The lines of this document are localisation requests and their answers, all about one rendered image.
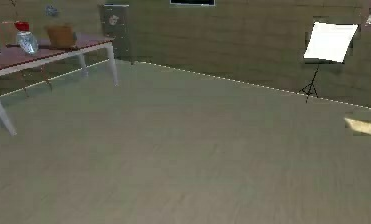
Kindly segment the dark grey cabinet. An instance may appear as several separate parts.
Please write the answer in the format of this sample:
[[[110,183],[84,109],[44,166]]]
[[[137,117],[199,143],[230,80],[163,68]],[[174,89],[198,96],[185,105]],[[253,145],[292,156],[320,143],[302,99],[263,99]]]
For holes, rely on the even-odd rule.
[[[117,59],[130,61],[131,49],[128,31],[128,5],[103,4],[99,6],[102,32],[113,39],[113,51]]]

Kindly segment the red table with white legs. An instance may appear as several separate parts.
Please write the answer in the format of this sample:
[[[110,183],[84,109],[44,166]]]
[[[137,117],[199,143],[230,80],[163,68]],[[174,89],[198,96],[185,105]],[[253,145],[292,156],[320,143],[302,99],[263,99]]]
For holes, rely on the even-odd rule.
[[[83,74],[88,75],[84,54],[105,49],[114,85],[118,85],[112,38],[78,33],[76,46],[67,49],[51,49],[48,40],[40,40],[40,43],[45,44],[45,47],[40,48],[34,55],[27,55],[17,47],[3,47],[0,52],[0,77],[75,56],[79,58]]]

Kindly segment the brown plant pot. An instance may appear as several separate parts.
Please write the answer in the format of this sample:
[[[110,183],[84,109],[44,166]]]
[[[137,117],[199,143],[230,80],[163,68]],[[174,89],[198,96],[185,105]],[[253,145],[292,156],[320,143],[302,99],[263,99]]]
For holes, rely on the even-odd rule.
[[[47,26],[46,32],[53,47],[68,48],[76,44],[75,33],[69,25]]]

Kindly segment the white board on black tripod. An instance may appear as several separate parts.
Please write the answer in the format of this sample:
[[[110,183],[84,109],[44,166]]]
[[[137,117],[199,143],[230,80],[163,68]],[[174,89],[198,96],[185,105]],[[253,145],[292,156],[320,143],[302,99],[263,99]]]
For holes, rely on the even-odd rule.
[[[310,82],[299,90],[308,99],[317,97],[315,79],[321,65],[344,64],[349,48],[353,47],[353,39],[359,30],[358,24],[332,24],[315,21],[312,31],[306,34],[305,51],[302,55],[304,65],[315,65],[315,72]]]

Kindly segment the clear glass jar red lid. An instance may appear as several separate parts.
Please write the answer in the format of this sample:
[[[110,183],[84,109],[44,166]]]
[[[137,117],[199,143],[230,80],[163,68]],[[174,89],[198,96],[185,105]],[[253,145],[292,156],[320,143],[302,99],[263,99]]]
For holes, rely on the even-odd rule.
[[[35,54],[38,51],[38,43],[36,37],[30,31],[30,25],[25,21],[16,21],[14,23],[17,29],[16,42],[27,53]]]

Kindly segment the dark framed wall picture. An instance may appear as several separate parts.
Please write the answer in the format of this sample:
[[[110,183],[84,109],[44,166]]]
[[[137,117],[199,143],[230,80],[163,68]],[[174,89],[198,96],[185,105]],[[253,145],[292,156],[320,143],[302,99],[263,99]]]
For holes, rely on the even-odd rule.
[[[169,0],[170,4],[190,6],[215,6],[216,0]]]

